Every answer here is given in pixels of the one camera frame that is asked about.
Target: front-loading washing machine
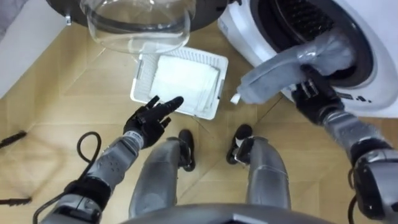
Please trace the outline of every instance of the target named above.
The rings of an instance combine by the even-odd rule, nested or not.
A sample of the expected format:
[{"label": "front-loading washing machine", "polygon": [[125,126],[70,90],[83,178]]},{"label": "front-loading washing machine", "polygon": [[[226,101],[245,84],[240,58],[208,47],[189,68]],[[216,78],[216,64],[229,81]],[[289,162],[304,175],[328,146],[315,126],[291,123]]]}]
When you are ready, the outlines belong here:
[{"label": "front-loading washing machine", "polygon": [[[241,0],[218,19],[222,33],[258,66],[294,45],[339,27],[356,63],[328,77],[358,116],[398,117],[397,0]],[[291,98],[291,89],[282,90]]]}]

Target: washing machine door opening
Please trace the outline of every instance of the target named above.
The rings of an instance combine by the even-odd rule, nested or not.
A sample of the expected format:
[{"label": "washing machine door opening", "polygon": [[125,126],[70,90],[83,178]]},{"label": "washing machine door opening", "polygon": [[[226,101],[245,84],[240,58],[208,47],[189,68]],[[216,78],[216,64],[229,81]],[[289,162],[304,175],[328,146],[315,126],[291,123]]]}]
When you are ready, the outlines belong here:
[{"label": "washing machine door opening", "polygon": [[353,87],[365,82],[373,70],[373,55],[362,30],[335,0],[251,0],[254,22],[276,52],[313,40],[339,27],[356,52],[356,63],[328,76],[338,87]]}]

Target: white wall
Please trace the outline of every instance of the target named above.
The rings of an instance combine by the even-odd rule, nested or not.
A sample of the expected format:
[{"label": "white wall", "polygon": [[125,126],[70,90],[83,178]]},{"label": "white wall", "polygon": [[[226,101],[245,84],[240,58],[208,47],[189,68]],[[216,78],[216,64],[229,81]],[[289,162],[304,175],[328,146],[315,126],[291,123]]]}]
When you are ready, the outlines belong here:
[{"label": "white wall", "polygon": [[29,0],[0,42],[0,98],[65,27],[46,0]]}]

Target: transparent glass bowl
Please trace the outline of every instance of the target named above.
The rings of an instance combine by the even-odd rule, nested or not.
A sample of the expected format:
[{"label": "transparent glass bowl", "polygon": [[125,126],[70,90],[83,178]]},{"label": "transparent glass bowl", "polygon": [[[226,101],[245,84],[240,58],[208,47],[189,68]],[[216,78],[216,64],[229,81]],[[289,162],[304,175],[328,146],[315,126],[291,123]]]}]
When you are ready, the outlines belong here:
[{"label": "transparent glass bowl", "polygon": [[92,38],[108,49],[160,54],[184,46],[196,0],[81,0]]}]

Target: white towel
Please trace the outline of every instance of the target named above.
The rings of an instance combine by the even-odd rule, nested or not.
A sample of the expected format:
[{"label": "white towel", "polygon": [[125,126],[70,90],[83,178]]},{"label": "white towel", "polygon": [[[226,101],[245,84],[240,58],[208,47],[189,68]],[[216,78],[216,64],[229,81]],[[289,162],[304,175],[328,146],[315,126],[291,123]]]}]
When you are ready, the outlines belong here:
[{"label": "white towel", "polygon": [[212,104],[219,73],[216,68],[206,64],[162,55],[157,64],[150,97],[158,95],[162,101],[169,101],[182,96],[184,108],[190,108],[192,112],[204,111]]}]

